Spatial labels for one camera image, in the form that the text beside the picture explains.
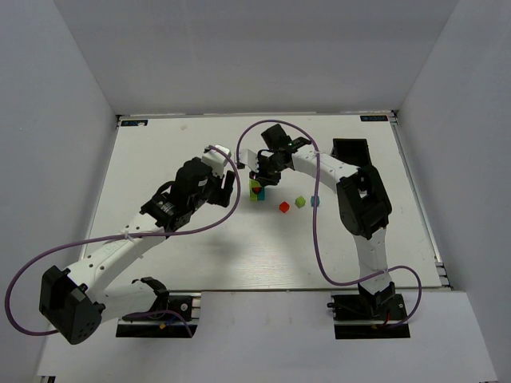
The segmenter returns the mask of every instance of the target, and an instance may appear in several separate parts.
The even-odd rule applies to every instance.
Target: purple cable
[[[107,235],[107,236],[104,236],[104,237],[83,239],[81,241],[71,242],[71,243],[67,243],[67,244],[61,245],[61,246],[54,247],[53,249],[49,249],[49,250],[41,253],[37,257],[31,259],[26,265],[24,265],[16,273],[16,275],[10,281],[9,286],[7,287],[6,297],[5,297],[5,300],[4,300],[4,308],[6,310],[6,315],[7,315],[7,319],[9,320],[9,323],[17,331],[19,331],[20,333],[25,334],[25,335],[30,335],[30,336],[33,336],[33,337],[43,337],[43,336],[55,334],[55,333],[58,332],[57,330],[51,330],[51,331],[31,331],[31,330],[27,330],[26,328],[22,327],[19,323],[16,322],[16,319],[14,319],[12,310],[10,308],[10,297],[11,297],[11,295],[13,293],[13,289],[14,289],[14,286],[16,285],[16,282],[19,280],[19,278],[22,276],[22,274],[26,271],[26,269],[28,269],[30,266],[32,266],[34,263],[36,263],[39,259],[43,259],[46,256],[48,256],[50,254],[53,254],[53,253],[55,253],[57,251],[69,249],[70,247],[81,246],[81,245],[86,245],[86,244],[89,244],[89,243],[96,243],[96,242],[119,241],[119,240],[122,240],[122,239],[126,239],[126,237],[128,237],[128,236],[131,237],[131,238],[143,238],[143,237],[173,237],[173,236],[176,236],[176,235],[196,234],[196,233],[201,233],[202,231],[213,229],[214,227],[217,227],[217,226],[221,225],[223,222],[225,222],[232,215],[232,213],[234,213],[234,210],[236,210],[236,208],[238,207],[238,204],[240,203],[240,197],[241,197],[240,174],[238,173],[238,169],[236,167],[236,164],[234,163],[233,160],[231,160],[228,157],[228,155],[226,155],[224,152],[222,152],[218,148],[215,148],[214,146],[210,145],[208,148],[211,149],[211,150],[214,150],[215,152],[218,152],[220,155],[225,157],[225,159],[232,166],[232,169],[233,169],[234,174],[236,176],[236,186],[238,187],[238,190],[237,190],[237,193],[236,193],[236,201],[232,205],[232,208],[229,211],[229,213],[227,213],[222,219],[219,219],[218,221],[216,221],[216,222],[214,222],[214,223],[212,223],[210,225],[201,227],[199,229],[193,229],[193,230],[188,230],[188,231],[175,231],[175,232],[167,232],[167,233],[129,233],[127,235],[124,235],[124,234],[120,234],[120,235]],[[142,316],[149,316],[149,315],[154,315],[154,314],[159,314],[159,313],[160,313],[160,311],[154,311],[154,312],[148,312],[148,313],[136,313],[136,315],[142,317]],[[179,316],[179,314],[176,314],[176,316],[183,322],[183,318],[181,316]],[[188,330],[188,333],[191,334],[191,331],[190,331],[188,326],[187,326],[187,330]]]
[[[283,121],[283,120],[261,120],[261,121],[257,121],[254,124],[250,125],[248,128],[246,128],[244,130],[243,133],[241,133],[241,136],[238,139],[238,143],[236,145],[236,163],[238,165],[240,164],[240,145],[241,145],[241,140],[254,127],[256,127],[257,125],[260,125],[260,124],[265,124],[267,122],[270,122],[270,123],[273,123],[273,124],[283,124],[283,125],[286,125],[286,126],[289,126],[291,128],[294,128],[294,129],[298,130],[306,138],[308,138],[311,141],[312,146],[314,147],[314,150],[316,152],[319,152],[319,147],[316,144],[316,141],[311,137],[311,135],[309,135],[309,133],[307,133],[306,131],[304,131],[300,127],[296,126],[295,124],[292,124],[290,122],[286,122],[286,121]],[[319,177],[320,177],[320,175],[321,175],[321,161],[319,159],[319,156],[316,156],[316,177],[315,177],[315,185],[314,185],[314,200],[318,200]],[[318,205],[316,203],[314,203],[313,210],[312,210],[312,239],[313,239],[313,242],[314,242],[314,251],[315,251],[315,254],[316,254],[316,261],[318,263],[319,271],[321,271],[322,276],[330,284],[332,284],[334,286],[341,286],[341,287],[351,286],[351,285],[355,285],[355,284],[360,283],[360,282],[364,282],[364,281],[366,281],[368,279],[371,279],[371,278],[373,278],[373,277],[375,277],[377,275],[383,274],[385,272],[383,270],[377,271],[377,272],[375,272],[373,274],[369,274],[369,275],[367,275],[367,276],[365,276],[363,278],[355,279],[354,281],[349,281],[349,282],[336,282],[336,281],[334,281],[332,278],[330,278],[328,276],[327,272],[325,271],[325,268],[323,266],[323,262],[321,260],[321,254],[319,253],[319,241],[318,241],[318,226],[317,226],[317,221],[318,221]],[[390,269],[388,269],[388,271],[393,271],[393,270],[397,270],[397,269],[408,270],[417,279],[417,284],[418,284],[417,301],[415,303],[414,308],[408,314],[408,316],[406,316],[406,318],[402,319],[398,323],[395,323],[393,325],[388,326],[387,328],[392,328],[392,327],[395,327],[395,326],[400,326],[403,323],[407,322],[415,314],[415,312],[417,311],[418,305],[420,304],[421,298],[422,298],[422,283],[421,283],[421,279],[419,278],[417,272],[414,269],[412,269],[411,267],[404,266],[404,265],[398,265],[398,266],[391,267]]]
[[[190,330],[190,326],[184,320],[184,318],[181,317],[176,311],[172,311],[172,310],[158,310],[158,311],[151,311],[151,312],[148,312],[148,313],[133,313],[133,314],[125,315],[124,318],[126,318],[126,319],[130,319],[130,318],[143,318],[143,317],[148,317],[150,315],[157,315],[157,314],[171,314],[171,315],[174,315],[176,318],[178,318],[180,321],[183,322],[184,327],[188,331],[188,335],[190,335],[190,338],[193,337],[192,331]]]

